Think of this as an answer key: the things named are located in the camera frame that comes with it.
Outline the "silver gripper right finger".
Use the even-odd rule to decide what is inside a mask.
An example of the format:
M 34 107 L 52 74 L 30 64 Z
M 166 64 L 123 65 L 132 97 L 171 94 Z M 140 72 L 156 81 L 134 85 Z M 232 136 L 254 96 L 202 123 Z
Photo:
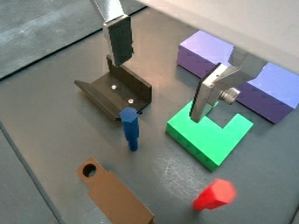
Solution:
M 234 48 L 230 66 L 219 63 L 200 80 L 192 100 L 190 117 L 198 123 L 215 107 L 218 101 L 231 104 L 240 91 L 236 86 L 254 80 L 267 61 L 240 48 Z

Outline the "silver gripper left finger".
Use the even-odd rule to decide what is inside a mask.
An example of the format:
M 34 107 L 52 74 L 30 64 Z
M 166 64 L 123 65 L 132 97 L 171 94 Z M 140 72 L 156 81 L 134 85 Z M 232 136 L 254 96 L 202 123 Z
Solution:
M 122 66 L 134 54 L 131 17 L 119 0 L 90 0 L 103 18 L 103 31 L 110 45 L 112 63 Z

